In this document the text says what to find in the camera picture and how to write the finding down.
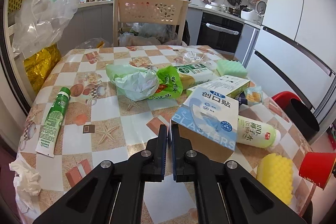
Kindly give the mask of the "green coconut water bottle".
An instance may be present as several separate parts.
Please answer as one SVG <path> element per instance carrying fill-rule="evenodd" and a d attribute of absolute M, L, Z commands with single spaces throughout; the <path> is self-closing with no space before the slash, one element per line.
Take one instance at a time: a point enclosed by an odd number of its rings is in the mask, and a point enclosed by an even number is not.
<path fill-rule="evenodd" d="M 272 125 L 238 116 L 237 143 L 257 148 L 275 147 L 281 140 L 281 133 Z"/>

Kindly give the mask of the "blue plasters box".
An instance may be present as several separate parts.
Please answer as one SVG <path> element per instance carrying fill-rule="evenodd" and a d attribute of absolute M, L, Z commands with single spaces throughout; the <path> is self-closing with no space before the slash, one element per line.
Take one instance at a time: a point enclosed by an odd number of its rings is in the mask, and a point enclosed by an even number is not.
<path fill-rule="evenodd" d="M 197 86 L 171 120 L 195 151 L 213 161 L 226 162 L 235 151 L 238 113 L 235 99 Z"/>

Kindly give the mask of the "red paper cup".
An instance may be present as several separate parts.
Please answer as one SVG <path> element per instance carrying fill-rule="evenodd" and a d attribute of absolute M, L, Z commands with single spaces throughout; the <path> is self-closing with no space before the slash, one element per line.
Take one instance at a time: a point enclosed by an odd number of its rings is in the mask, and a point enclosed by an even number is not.
<path fill-rule="evenodd" d="M 303 158 L 298 174 L 324 190 L 331 175 L 335 177 L 335 153 L 308 152 Z"/>

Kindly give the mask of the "white green glove box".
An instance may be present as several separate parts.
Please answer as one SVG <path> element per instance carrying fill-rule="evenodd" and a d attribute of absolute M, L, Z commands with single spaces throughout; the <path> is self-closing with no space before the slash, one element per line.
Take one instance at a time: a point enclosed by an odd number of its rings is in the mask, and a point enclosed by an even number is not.
<path fill-rule="evenodd" d="M 213 90 L 225 96 L 236 98 L 249 87 L 249 84 L 250 80 L 248 79 L 242 79 L 240 77 L 224 75 L 212 81 L 202 83 L 192 88 L 188 88 L 186 90 L 186 94 L 187 96 L 189 96 L 197 87 L 200 86 L 201 88 Z"/>

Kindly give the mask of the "light green plastic bag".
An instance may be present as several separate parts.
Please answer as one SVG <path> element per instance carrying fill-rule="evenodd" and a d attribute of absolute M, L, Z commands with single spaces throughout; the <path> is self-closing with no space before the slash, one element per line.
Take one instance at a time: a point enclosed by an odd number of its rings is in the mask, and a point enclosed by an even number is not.
<path fill-rule="evenodd" d="M 132 101 L 149 98 L 159 87 L 159 79 L 151 69 L 108 64 L 105 70 L 110 82 L 122 95 Z"/>

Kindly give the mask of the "green snack bag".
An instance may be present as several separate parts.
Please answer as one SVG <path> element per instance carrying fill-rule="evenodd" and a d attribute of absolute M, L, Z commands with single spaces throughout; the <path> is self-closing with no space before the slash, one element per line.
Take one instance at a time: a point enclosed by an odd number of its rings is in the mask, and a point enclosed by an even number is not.
<path fill-rule="evenodd" d="M 159 80 L 159 86 L 152 96 L 147 97 L 148 100 L 178 98 L 183 91 L 183 84 L 179 77 L 177 69 L 173 66 L 158 69 L 156 72 Z"/>

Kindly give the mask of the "green sponge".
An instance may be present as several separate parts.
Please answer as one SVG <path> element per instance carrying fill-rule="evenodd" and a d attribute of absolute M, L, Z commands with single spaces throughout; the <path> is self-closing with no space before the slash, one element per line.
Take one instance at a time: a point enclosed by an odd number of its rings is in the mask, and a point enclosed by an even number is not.
<path fill-rule="evenodd" d="M 217 61 L 217 71 L 221 76 L 229 75 L 240 78 L 246 78 L 247 70 L 239 61 L 219 60 Z"/>

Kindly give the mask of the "black trash bin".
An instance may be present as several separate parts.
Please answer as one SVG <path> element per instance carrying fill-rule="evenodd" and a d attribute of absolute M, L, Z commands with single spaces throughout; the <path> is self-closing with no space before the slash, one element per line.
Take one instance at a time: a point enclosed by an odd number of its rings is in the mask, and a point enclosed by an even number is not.
<path fill-rule="evenodd" d="M 315 116 L 301 101 L 291 98 L 285 113 L 307 141 L 311 141 L 319 132 L 319 124 Z"/>

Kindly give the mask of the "green toothpaste tube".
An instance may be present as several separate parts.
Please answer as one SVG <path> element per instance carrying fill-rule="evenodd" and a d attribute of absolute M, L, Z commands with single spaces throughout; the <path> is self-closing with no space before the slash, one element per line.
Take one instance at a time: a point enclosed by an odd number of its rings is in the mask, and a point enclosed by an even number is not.
<path fill-rule="evenodd" d="M 54 149 L 58 133 L 66 114 L 71 91 L 62 87 L 58 92 L 39 134 L 35 151 L 39 154 L 54 158 Z"/>

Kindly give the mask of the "crumpled white tissue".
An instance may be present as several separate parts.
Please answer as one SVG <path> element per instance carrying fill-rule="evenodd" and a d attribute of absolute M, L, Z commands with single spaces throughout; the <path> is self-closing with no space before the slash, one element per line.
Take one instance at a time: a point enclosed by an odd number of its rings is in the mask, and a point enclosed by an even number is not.
<path fill-rule="evenodd" d="M 9 163 L 9 169 L 15 173 L 13 186 L 19 211 L 27 213 L 29 210 L 35 210 L 32 197 L 38 196 L 41 192 L 39 173 L 21 155 Z"/>

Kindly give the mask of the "small snack packet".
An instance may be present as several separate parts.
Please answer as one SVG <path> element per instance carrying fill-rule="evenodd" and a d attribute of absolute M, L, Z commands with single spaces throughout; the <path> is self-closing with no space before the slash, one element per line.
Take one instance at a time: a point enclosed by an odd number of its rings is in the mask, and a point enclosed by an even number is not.
<path fill-rule="evenodd" d="M 263 91 L 261 86 L 248 87 L 238 96 L 239 105 L 253 106 L 263 103 Z"/>

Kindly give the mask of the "gold foil bag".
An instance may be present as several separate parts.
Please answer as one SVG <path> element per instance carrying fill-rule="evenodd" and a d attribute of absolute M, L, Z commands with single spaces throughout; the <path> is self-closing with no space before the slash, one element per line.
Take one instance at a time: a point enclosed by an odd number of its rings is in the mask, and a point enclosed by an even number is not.
<path fill-rule="evenodd" d="M 45 47 L 23 61 L 27 78 L 35 94 L 38 94 L 52 69 L 61 59 L 56 43 Z"/>

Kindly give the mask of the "white refrigerator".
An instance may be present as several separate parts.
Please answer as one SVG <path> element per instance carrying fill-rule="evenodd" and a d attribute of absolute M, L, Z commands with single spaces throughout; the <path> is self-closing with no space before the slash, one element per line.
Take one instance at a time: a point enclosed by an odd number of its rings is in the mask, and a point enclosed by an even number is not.
<path fill-rule="evenodd" d="M 322 122 L 335 110 L 335 0 L 268 0 L 247 66 L 266 94 L 290 91 Z"/>

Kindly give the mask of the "black built-in oven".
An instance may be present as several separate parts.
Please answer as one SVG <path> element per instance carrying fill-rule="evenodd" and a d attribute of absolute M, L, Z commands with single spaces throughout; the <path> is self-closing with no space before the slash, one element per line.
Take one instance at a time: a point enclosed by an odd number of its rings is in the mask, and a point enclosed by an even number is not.
<path fill-rule="evenodd" d="M 235 53 L 244 25 L 240 22 L 204 12 L 197 45 L 210 46 L 223 52 Z"/>

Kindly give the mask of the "clear plastic bag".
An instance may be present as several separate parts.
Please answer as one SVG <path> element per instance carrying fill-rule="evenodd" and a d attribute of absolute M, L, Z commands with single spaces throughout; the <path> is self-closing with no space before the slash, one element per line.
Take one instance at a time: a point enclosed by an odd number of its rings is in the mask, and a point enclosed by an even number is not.
<path fill-rule="evenodd" d="M 80 0 L 24 0 L 15 15 L 13 54 L 30 57 L 57 43 Z"/>

